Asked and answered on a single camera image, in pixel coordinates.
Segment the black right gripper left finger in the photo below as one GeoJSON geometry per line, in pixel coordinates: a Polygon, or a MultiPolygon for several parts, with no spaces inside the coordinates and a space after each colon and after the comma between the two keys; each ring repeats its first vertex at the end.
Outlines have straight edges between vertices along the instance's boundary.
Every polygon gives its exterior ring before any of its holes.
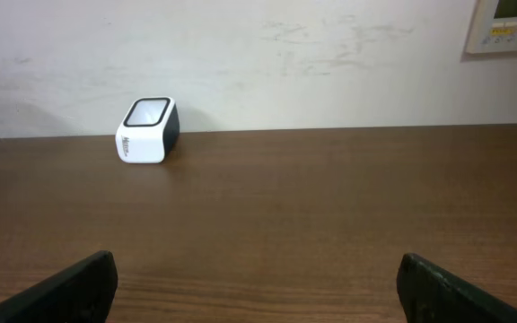
{"type": "Polygon", "coordinates": [[[113,254],[102,250],[0,302],[0,323],[104,322],[117,288],[113,254]]]}

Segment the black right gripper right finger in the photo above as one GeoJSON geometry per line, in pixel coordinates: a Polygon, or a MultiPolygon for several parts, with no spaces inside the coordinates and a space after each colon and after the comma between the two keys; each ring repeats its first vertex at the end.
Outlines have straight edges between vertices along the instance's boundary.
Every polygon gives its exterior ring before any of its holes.
{"type": "Polygon", "coordinates": [[[517,309],[415,254],[401,259],[397,293],[411,323],[517,323],[517,309]]]}

